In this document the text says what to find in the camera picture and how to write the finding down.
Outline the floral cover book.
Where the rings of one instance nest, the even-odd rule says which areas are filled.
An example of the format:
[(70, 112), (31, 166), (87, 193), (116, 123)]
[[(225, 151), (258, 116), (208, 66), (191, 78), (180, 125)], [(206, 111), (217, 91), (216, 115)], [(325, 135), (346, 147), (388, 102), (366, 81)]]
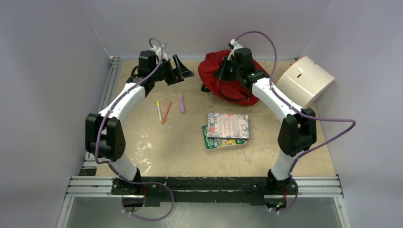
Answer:
[(249, 140), (249, 116), (247, 114), (208, 113), (207, 137)]

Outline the red backpack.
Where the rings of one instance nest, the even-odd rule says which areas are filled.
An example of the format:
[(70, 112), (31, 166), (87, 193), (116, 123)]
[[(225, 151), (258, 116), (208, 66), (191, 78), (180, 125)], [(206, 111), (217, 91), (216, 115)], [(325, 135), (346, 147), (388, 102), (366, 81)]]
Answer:
[(252, 94), (252, 85), (259, 79), (269, 78), (269, 74), (253, 59), (249, 48), (235, 51), (232, 61), (243, 65), (240, 79), (226, 82), (217, 79), (214, 73), (218, 70), (223, 58), (227, 58), (230, 50), (211, 52), (198, 66), (198, 73), (203, 87), (224, 101), (242, 106), (253, 106), (259, 99)]

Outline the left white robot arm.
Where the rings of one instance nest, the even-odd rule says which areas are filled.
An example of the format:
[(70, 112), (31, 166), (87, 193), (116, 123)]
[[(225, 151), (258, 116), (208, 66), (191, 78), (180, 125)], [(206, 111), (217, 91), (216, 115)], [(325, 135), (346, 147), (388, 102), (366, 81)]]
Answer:
[(141, 173), (125, 155), (126, 141), (122, 124), (132, 110), (145, 99), (155, 83), (167, 85), (182, 82), (194, 76), (177, 55), (171, 59), (161, 50), (142, 51), (123, 90), (102, 111), (88, 114), (85, 119), (85, 149), (95, 157), (97, 164), (106, 164), (124, 181), (129, 194), (137, 194), (144, 182)]

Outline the green treehouse book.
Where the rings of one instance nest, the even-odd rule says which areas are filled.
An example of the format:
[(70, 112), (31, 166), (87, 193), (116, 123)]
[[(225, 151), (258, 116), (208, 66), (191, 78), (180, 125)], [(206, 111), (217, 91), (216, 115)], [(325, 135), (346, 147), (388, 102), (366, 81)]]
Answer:
[(235, 140), (235, 139), (209, 139), (207, 137), (208, 127), (202, 126), (203, 133), (203, 144), (205, 150), (208, 152), (236, 149), (247, 145), (246, 140)]

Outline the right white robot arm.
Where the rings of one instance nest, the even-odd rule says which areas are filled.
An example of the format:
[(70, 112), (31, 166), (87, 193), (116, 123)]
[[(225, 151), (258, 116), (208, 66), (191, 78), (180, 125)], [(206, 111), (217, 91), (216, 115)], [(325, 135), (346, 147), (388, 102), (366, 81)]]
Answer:
[(237, 80), (278, 118), (281, 124), (278, 133), (280, 152), (268, 171), (267, 188), (272, 193), (279, 193), (291, 183), (291, 173), (299, 157), (317, 141), (316, 113), (292, 102), (264, 70), (256, 69), (248, 48), (233, 48), (223, 58), (215, 76), (225, 81)]

